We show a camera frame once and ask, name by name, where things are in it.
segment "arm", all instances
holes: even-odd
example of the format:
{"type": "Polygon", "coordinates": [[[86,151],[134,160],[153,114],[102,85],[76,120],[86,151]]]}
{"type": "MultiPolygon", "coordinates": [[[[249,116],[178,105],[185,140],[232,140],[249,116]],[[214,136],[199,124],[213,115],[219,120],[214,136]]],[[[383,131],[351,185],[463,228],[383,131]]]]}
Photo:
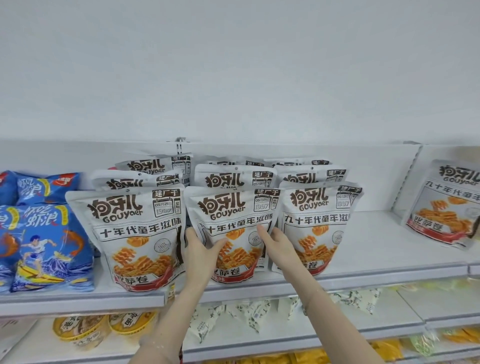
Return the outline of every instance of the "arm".
{"type": "Polygon", "coordinates": [[[129,364],[177,363],[180,347],[190,325],[195,307],[204,292],[216,265],[216,258],[227,239],[221,239],[211,249],[198,240],[193,228],[186,231],[186,283],[172,306],[161,318],[129,364]]]}
{"type": "Polygon", "coordinates": [[[384,364],[355,326],[303,266],[292,243],[280,229],[272,237],[261,225],[258,234],[268,256],[282,269],[305,307],[308,318],[333,364],[384,364]]]}

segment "person's left hand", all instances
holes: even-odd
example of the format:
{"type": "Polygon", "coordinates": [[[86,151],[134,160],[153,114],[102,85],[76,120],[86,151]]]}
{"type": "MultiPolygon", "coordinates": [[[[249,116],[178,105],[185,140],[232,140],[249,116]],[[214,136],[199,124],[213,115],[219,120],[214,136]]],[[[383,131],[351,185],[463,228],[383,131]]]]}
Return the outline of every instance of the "person's left hand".
{"type": "Polygon", "coordinates": [[[215,271],[218,253],[228,241],[227,238],[218,240],[215,245],[207,249],[198,239],[194,228],[188,228],[185,232],[188,247],[186,250],[186,271],[187,285],[193,285],[202,290],[207,286],[208,281],[215,271]]]}

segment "cartoon boy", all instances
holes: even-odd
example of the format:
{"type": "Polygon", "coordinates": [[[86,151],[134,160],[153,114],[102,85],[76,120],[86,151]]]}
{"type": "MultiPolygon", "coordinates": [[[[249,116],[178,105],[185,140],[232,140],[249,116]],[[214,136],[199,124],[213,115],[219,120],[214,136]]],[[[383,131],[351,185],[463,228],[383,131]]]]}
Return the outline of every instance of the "cartoon boy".
{"type": "Polygon", "coordinates": [[[43,261],[43,253],[45,252],[45,245],[52,244],[52,246],[57,246],[52,240],[44,239],[40,240],[39,235],[34,235],[30,238],[29,244],[22,244],[22,246],[29,246],[32,248],[33,252],[26,252],[24,254],[24,261],[30,257],[34,259],[34,264],[36,269],[38,270],[37,277],[43,276],[43,268],[42,268],[42,261],[43,261]]]}

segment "shrimp illustration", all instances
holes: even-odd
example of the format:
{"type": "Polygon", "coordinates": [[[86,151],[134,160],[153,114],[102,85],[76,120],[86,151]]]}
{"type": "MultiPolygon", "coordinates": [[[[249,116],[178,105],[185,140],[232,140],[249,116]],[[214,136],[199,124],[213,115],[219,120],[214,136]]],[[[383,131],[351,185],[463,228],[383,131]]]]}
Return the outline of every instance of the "shrimp illustration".
{"type": "Polygon", "coordinates": [[[82,249],[84,248],[84,240],[82,239],[82,237],[80,235],[78,235],[76,232],[74,231],[71,231],[71,230],[64,230],[63,231],[66,235],[66,243],[73,243],[73,244],[77,244],[78,246],[78,249],[72,251],[70,253],[71,256],[76,256],[78,253],[80,253],[82,251],[82,249]]]}
{"type": "Polygon", "coordinates": [[[15,254],[19,248],[15,238],[7,232],[4,232],[2,236],[0,236],[0,246],[5,246],[5,252],[0,254],[0,258],[15,254]]]}

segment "hand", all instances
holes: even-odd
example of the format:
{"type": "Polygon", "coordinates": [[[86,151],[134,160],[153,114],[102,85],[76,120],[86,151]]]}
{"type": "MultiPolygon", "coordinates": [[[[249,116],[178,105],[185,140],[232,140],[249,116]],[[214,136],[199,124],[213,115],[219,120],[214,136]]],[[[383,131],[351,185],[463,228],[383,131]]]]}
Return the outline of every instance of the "hand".
{"type": "Polygon", "coordinates": [[[185,236],[188,241],[185,259],[187,270],[186,284],[202,288],[203,290],[213,276],[218,254],[228,239],[220,239],[212,248],[207,249],[198,239],[194,228],[188,228],[185,236]]]}
{"type": "Polygon", "coordinates": [[[257,232],[267,247],[268,256],[282,270],[286,280],[290,281],[290,277],[296,269],[304,268],[293,244],[282,233],[282,230],[273,228],[272,236],[270,236],[262,225],[257,225],[257,232]]]}

